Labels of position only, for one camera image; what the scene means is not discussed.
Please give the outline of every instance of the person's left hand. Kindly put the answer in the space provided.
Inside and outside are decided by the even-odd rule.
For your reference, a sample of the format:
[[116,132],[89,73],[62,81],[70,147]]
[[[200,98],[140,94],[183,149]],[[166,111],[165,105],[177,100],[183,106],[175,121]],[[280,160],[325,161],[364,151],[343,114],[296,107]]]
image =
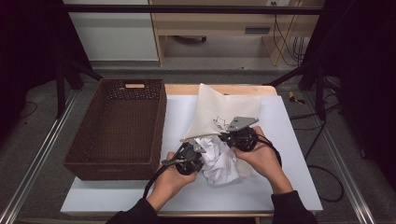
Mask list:
[[[166,159],[171,160],[174,155],[175,152],[168,152]],[[169,166],[155,181],[154,189],[147,198],[148,202],[156,211],[159,211],[184,186],[193,182],[197,174],[198,172],[181,175],[175,165]]]

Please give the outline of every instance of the white cloth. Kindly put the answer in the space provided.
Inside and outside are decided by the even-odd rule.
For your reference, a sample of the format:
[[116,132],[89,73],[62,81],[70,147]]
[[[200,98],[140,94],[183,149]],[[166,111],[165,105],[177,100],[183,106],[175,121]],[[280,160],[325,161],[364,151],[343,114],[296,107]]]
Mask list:
[[228,184],[240,175],[249,175],[251,169],[243,166],[244,163],[239,162],[242,165],[238,167],[243,170],[237,170],[235,164],[240,160],[217,135],[226,132],[235,117],[257,118],[261,99],[252,95],[223,95],[205,84],[200,85],[194,117],[184,140],[194,138],[206,151],[202,153],[205,163],[202,171],[210,185]]
[[228,184],[239,177],[235,167],[235,154],[217,136],[195,138],[195,141],[206,151],[201,160],[205,163],[201,172],[209,185]]
[[235,117],[257,118],[261,99],[253,95],[223,95],[201,84],[194,116],[184,140],[219,135]]

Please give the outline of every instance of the person's arm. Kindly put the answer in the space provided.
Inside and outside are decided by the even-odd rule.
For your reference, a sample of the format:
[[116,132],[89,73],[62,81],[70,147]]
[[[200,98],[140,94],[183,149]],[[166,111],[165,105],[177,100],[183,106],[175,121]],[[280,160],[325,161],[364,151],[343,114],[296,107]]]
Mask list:
[[[175,152],[169,152],[168,160]],[[172,199],[184,186],[195,180],[197,172],[181,175],[175,165],[168,167],[155,181],[154,189],[147,199],[140,199],[137,204],[126,212],[118,212],[108,224],[152,224],[158,222],[157,212]]]
[[[260,127],[254,127],[253,129],[256,134],[264,136]],[[298,192],[293,189],[277,161],[275,152],[270,147],[259,142],[252,151],[244,152],[233,147],[233,152],[237,158],[248,162],[254,170],[270,182],[274,192],[272,195],[275,208],[274,224],[318,223],[315,216],[305,209]]]

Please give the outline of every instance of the brown wicker basket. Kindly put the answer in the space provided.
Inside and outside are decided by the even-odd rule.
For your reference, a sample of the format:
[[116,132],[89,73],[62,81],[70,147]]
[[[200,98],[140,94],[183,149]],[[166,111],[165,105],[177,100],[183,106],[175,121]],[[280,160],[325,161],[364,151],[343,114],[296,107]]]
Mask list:
[[102,79],[64,166],[82,180],[150,179],[161,157],[161,79]]

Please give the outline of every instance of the white cabinet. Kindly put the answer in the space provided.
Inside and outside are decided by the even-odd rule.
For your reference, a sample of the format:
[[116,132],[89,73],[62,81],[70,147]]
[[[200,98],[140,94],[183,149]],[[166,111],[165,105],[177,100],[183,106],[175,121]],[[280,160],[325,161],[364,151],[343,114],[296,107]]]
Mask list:
[[[147,5],[147,0],[64,0],[65,4]],[[158,61],[149,13],[69,13],[90,61]]]

